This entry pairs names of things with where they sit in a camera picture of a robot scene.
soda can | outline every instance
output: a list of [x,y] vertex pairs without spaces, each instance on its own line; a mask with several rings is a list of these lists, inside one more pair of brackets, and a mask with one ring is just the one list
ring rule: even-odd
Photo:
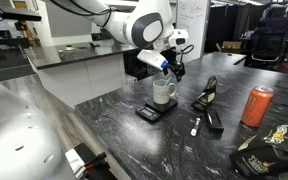
[[61,60],[65,59],[64,50],[58,50],[58,55],[60,56]]
[[259,127],[273,96],[272,88],[255,86],[250,92],[241,121],[248,126]]

whiteboard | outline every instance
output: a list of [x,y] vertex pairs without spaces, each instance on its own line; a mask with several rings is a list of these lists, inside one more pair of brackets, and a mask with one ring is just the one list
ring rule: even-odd
[[194,50],[183,56],[183,62],[200,58],[203,55],[209,10],[210,0],[177,1],[176,29],[186,29],[189,35],[188,42],[178,46],[177,50],[194,45]]

floor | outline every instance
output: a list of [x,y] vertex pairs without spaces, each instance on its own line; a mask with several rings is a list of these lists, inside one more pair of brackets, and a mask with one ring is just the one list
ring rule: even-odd
[[40,108],[46,114],[65,152],[80,143],[85,143],[94,154],[105,151],[107,154],[106,160],[111,166],[111,172],[118,179],[130,179],[94,134],[85,128],[84,123],[75,114],[74,110],[46,91],[37,75],[2,81],[1,84]]

counter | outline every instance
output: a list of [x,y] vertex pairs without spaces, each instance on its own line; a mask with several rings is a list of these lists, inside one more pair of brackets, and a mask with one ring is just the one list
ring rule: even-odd
[[58,50],[65,45],[25,50],[31,67],[46,90],[74,108],[78,103],[126,86],[123,53],[136,48],[112,40],[73,44],[73,51]]
[[[156,123],[139,118],[135,108],[152,98],[154,80],[171,74],[146,78],[78,104],[75,110],[132,179],[244,179],[232,168],[229,155],[258,131],[240,123],[249,92],[255,85],[275,91],[261,128],[287,122],[288,104],[281,105],[281,98],[288,99],[288,88],[282,85],[288,83],[288,74],[234,66],[237,56],[212,53],[186,63],[186,75],[177,83],[178,106]],[[211,108],[225,129],[222,135],[212,134],[203,119],[192,137],[199,113],[190,105],[211,75],[218,79]]]
[[[74,47],[72,51],[65,50],[65,45],[59,45],[25,49],[25,53],[31,59],[36,69],[40,70],[136,50],[133,46],[120,44],[112,40],[96,41],[93,43],[100,45],[100,47],[91,48],[89,43],[77,43],[72,44]],[[58,50],[65,50],[64,60],[60,59]]]

white pen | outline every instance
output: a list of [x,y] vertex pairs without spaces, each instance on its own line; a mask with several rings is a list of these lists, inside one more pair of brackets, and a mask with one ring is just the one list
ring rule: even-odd
[[201,122],[201,118],[196,118],[196,123],[195,123],[195,126],[194,126],[194,128],[192,129],[192,131],[191,131],[191,135],[192,136],[196,136],[196,133],[197,133],[197,129],[198,129],[198,125],[200,124],[200,122]]

